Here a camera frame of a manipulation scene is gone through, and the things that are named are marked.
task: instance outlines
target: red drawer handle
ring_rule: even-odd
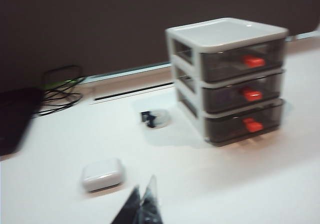
[[[264,128],[264,125],[262,125],[262,123],[256,122],[252,117],[243,119],[242,121],[245,124],[246,129],[251,133],[255,133]]]
[[[242,57],[242,62],[246,64],[249,68],[257,68],[266,64],[264,59],[256,57],[254,55],[244,55]]]
[[[246,98],[247,101],[252,102],[262,99],[263,95],[260,91],[252,90],[249,87],[241,89],[242,95]]]

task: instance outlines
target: dark wall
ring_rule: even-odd
[[[64,65],[90,76],[166,61],[168,27],[235,17],[309,32],[319,8],[319,0],[0,0],[0,91],[39,85]]]

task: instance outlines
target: tangled wires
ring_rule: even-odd
[[[47,87],[47,78],[49,75],[67,69],[77,69],[77,76],[62,83],[60,82],[57,86]],[[75,86],[83,82],[84,79],[86,78],[82,76],[82,69],[77,65],[68,65],[46,71],[42,76],[42,84],[45,88],[42,109],[38,111],[37,115],[46,116],[68,109],[78,103],[83,95],[79,92],[74,92],[74,89]]]

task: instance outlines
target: small white box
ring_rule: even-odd
[[[124,179],[124,168],[118,158],[89,164],[83,169],[82,174],[82,184],[89,192],[117,185]]]

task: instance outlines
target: black plastic object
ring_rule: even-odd
[[[17,150],[20,140],[41,105],[43,90],[25,88],[0,93],[0,155]]]
[[[203,80],[211,83],[281,67],[284,39],[218,53],[202,53]]]
[[[141,207],[137,213],[136,224],[163,224],[158,209],[155,176],[151,177],[143,195]]]
[[[152,176],[142,200],[136,186],[111,224],[163,224],[158,208],[156,178]]]
[[[150,111],[143,111],[141,114],[141,121],[143,123],[146,123],[146,125],[150,128],[155,128],[154,120],[156,119],[156,116],[151,115]]]
[[[203,89],[205,111],[218,113],[279,97],[282,72],[225,87]]]
[[[209,142],[223,146],[274,130],[280,125],[283,100],[221,118],[206,118]]]
[[[139,187],[136,186],[111,224],[133,224],[139,208],[140,193]]]

